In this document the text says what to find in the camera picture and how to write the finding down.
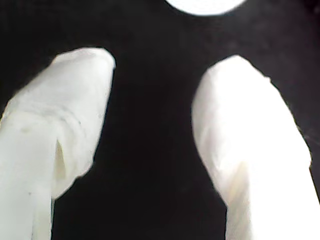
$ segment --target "black background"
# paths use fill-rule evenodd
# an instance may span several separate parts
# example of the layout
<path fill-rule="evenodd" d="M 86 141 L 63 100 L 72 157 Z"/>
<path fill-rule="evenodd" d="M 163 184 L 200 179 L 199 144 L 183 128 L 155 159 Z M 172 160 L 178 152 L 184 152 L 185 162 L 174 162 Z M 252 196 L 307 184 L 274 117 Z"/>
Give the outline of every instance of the black background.
<path fill-rule="evenodd" d="M 165 0 L 0 0 L 0 41 L 2 110 L 58 53 L 97 46 L 116 59 L 94 165 L 56 201 L 53 240 L 224 239 L 226 208 L 190 107 L 205 70 L 233 54 L 288 102 L 320 188 L 320 22 L 303 1 L 247 0 L 195 17 Z"/>

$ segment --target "folded white fabric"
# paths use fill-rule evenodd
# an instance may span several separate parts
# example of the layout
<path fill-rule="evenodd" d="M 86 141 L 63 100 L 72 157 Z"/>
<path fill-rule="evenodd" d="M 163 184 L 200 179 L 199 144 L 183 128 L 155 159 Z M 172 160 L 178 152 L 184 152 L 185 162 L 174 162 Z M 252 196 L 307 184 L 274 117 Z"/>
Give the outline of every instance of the folded white fabric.
<path fill-rule="evenodd" d="M 309 148 L 269 78 L 240 56 L 209 68 L 192 128 L 227 206 L 227 240 L 320 239 Z"/>
<path fill-rule="evenodd" d="M 222 15 L 246 0 L 166 0 L 179 11 L 196 16 Z"/>
<path fill-rule="evenodd" d="M 58 55 L 0 122 L 0 239 L 49 240 L 52 199 L 91 167 L 115 60 L 102 48 Z"/>

